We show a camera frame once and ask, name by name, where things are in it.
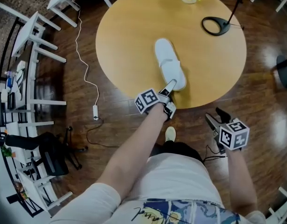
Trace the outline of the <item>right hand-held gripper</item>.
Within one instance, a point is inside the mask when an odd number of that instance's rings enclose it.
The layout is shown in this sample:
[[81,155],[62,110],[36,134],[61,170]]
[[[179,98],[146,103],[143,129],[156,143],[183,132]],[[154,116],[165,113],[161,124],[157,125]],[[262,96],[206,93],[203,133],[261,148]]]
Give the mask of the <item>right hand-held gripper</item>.
[[248,143],[250,128],[238,118],[231,120],[231,115],[218,107],[216,112],[220,116],[221,123],[209,113],[205,114],[205,120],[210,128],[217,133],[214,140],[220,154],[225,154],[226,149],[241,150]]

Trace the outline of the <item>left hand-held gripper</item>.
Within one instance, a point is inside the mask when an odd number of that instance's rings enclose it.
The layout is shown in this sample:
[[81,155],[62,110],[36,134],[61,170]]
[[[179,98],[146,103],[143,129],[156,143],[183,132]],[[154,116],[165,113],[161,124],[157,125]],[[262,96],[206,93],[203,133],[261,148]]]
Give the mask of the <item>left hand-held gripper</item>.
[[164,107],[163,111],[167,115],[167,121],[172,119],[176,111],[176,106],[170,97],[170,93],[174,90],[177,81],[172,79],[160,92],[156,92],[154,89],[149,89],[140,93],[135,99],[134,103],[140,112],[140,114],[148,114],[151,108],[158,103],[161,103]]

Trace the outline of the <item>white slipper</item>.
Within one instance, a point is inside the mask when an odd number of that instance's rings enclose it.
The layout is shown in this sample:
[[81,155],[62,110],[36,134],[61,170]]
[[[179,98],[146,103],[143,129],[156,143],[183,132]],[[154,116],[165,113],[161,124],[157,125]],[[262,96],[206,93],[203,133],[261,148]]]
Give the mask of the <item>white slipper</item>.
[[172,43],[166,38],[158,39],[154,44],[154,52],[165,83],[176,80],[174,91],[186,87],[186,77],[177,58]]

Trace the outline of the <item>person's left forearm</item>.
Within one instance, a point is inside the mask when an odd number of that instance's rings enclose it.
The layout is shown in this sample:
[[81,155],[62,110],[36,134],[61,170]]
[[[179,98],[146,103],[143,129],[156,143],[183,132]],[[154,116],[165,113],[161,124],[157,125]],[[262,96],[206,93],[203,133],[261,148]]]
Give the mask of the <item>person's left forearm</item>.
[[112,155],[97,183],[111,186],[124,199],[146,165],[167,118],[164,105],[154,105],[138,129]]

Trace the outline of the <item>person's right forearm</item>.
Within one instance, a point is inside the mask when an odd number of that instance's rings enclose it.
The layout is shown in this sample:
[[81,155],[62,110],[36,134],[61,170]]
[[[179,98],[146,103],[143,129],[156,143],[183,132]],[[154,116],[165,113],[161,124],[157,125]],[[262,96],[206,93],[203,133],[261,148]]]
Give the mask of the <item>person's right forearm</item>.
[[226,150],[229,170],[231,208],[247,216],[258,209],[257,194],[247,164],[240,150]]

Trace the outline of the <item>person's black trousers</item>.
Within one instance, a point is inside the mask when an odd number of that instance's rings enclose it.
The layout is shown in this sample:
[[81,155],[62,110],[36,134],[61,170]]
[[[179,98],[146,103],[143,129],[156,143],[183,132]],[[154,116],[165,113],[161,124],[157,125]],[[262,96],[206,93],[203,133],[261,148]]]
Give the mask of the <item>person's black trousers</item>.
[[202,160],[200,154],[195,149],[191,148],[183,142],[175,142],[168,140],[163,145],[155,143],[149,157],[164,153],[178,154],[191,157],[204,164],[204,161]]

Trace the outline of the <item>person's left cream shoe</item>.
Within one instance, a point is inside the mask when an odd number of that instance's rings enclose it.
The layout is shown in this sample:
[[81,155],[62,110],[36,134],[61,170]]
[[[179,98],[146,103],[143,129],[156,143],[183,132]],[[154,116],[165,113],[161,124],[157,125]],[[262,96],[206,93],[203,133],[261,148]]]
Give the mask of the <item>person's left cream shoe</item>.
[[174,127],[169,126],[165,131],[165,141],[172,141],[174,142],[176,139],[176,130]]

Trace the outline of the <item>round wooden table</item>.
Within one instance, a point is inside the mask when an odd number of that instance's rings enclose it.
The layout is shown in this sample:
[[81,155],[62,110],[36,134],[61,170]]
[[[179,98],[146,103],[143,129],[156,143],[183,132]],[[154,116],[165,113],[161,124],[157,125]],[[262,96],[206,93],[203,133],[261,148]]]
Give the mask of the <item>round wooden table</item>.
[[177,108],[194,108],[226,94],[239,80],[246,62],[243,30],[231,26],[221,36],[206,33],[205,17],[228,20],[220,0],[189,5],[182,0],[117,0],[103,16],[96,36],[99,64],[109,80],[135,98],[165,86],[154,44],[168,39],[181,62],[187,85],[173,94]]

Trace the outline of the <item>person's white printed shirt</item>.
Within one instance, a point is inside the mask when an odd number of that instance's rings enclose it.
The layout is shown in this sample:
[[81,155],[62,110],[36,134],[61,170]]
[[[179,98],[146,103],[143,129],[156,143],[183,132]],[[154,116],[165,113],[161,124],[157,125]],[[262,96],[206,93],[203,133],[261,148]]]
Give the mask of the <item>person's white printed shirt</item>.
[[242,216],[227,210],[200,161],[158,154],[148,159],[125,199],[95,183],[50,224],[266,224],[266,219],[259,211]]

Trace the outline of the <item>black office chair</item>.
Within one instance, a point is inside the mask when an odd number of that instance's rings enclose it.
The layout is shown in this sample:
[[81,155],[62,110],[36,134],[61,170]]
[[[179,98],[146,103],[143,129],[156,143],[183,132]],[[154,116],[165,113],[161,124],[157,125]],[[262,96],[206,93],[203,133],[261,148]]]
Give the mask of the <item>black office chair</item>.
[[50,132],[45,132],[38,136],[38,148],[41,158],[36,163],[42,163],[48,175],[67,175],[69,169],[66,161],[69,161],[76,170],[82,168],[82,164],[78,161],[76,153],[87,152],[88,147],[74,148],[72,146],[72,130],[71,126],[66,128],[63,140],[60,140],[60,135],[53,135]]

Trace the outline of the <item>white cluttered desk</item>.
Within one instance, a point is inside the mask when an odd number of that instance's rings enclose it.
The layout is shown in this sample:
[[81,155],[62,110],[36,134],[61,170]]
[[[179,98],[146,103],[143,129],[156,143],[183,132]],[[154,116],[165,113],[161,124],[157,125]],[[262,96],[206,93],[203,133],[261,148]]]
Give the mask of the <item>white cluttered desk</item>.
[[[0,77],[0,82],[1,80],[7,81],[6,77]],[[1,102],[1,91],[0,91],[0,129],[2,127],[7,127],[7,120],[6,120],[6,115],[7,113],[10,113],[12,116],[13,114],[17,113],[18,114],[18,127],[34,127],[34,126],[48,126],[48,125],[53,125],[54,121],[45,121],[45,122],[35,122],[35,115],[34,115],[34,109],[29,104],[31,102],[31,99],[35,96],[35,78],[29,78],[27,76],[26,80],[26,85],[24,86],[25,88],[25,96],[22,98],[23,101],[25,101],[25,104],[23,106],[29,107],[30,109],[25,109],[25,110],[8,110],[6,108],[6,105],[4,105]]]

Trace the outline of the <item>white side table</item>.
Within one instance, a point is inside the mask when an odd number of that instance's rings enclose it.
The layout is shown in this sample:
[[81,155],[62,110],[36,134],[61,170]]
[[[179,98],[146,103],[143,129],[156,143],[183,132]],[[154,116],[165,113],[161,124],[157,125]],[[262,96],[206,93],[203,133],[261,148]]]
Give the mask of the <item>white side table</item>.
[[46,177],[39,178],[38,180],[36,180],[29,177],[25,173],[25,171],[27,170],[28,167],[25,167],[17,169],[16,171],[27,197],[45,212],[49,212],[52,208],[59,206],[61,202],[65,201],[73,195],[73,193],[69,191],[60,198],[57,198],[55,201],[50,201],[50,203],[47,203],[44,199],[44,190],[51,185],[50,180],[55,178],[55,176],[48,175]]

